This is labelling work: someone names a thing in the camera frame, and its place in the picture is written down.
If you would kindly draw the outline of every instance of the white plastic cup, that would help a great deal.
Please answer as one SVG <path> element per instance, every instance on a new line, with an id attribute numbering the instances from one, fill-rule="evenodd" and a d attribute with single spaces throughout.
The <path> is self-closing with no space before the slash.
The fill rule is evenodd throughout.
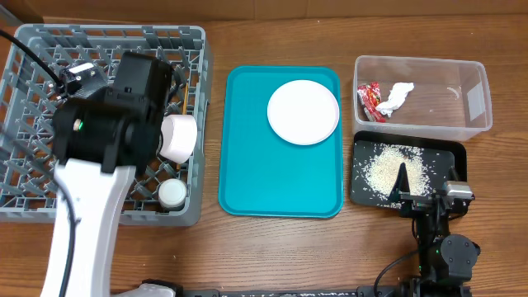
<path id="1" fill-rule="evenodd" d="M 192 115 L 169 115 L 162 122 L 163 144 L 159 153 L 173 162 L 184 163 L 195 148 L 197 135 Z"/>
<path id="2" fill-rule="evenodd" d="M 158 201 L 165 210 L 182 210 L 186 196 L 187 184 L 179 179 L 168 179 L 159 187 Z"/>

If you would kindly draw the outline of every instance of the dish rack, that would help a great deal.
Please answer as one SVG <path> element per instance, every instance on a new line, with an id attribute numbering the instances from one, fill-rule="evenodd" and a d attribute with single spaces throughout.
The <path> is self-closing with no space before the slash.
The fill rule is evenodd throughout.
<path id="1" fill-rule="evenodd" d="M 70 64 L 90 62 L 113 83 L 126 51 L 155 56 L 187 79 L 165 115 L 193 115 L 198 137 L 189 160 L 176 165 L 157 156 L 136 177 L 125 199 L 121 224 L 190 226 L 200 219 L 205 155 L 205 116 L 210 104 L 213 56 L 198 26 L 102 26 L 27 24 L 15 37 L 33 50 L 56 73 Z M 11 47 L 0 82 L 0 120 L 16 141 L 53 170 L 51 117 L 64 99 L 57 98 L 51 77 L 15 46 Z M 0 221 L 52 223 L 58 187 L 31 166 L 26 155 L 0 137 Z M 160 183 L 178 178 L 187 184 L 185 207 L 165 211 L 158 203 Z"/>

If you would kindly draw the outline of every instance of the spilled rice grains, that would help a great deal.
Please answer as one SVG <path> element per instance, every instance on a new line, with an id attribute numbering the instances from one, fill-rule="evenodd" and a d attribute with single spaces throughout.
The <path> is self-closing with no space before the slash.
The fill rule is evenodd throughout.
<path id="1" fill-rule="evenodd" d="M 393 190 L 399 166 L 405 163 L 411 195 L 426 196 L 431 192 L 427 167 L 423 165 L 422 149 L 404 145 L 381 145 L 382 152 L 370 158 L 362 168 L 367 184 L 382 200 Z"/>

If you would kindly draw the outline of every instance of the white tissue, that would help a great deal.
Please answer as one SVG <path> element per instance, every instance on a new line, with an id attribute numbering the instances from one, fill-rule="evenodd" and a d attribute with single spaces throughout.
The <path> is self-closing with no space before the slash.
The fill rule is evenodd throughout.
<path id="1" fill-rule="evenodd" d="M 390 117 L 393 111 L 397 110 L 405 102 L 405 97 L 413 89 L 414 83 L 412 82 L 396 82 L 393 85 L 393 89 L 390 90 L 389 99 L 378 104 L 376 110 L 382 115 Z"/>

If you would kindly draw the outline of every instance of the teal tray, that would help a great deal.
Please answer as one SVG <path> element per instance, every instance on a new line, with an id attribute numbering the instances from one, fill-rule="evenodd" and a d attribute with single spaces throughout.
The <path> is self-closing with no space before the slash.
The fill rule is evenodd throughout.
<path id="1" fill-rule="evenodd" d="M 324 85 L 341 108 L 329 68 L 242 66 L 228 77 L 219 203 L 231 215 L 326 219 L 342 208 L 342 117 L 330 137 L 309 146 L 284 141 L 267 120 L 273 92 L 298 79 Z"/>

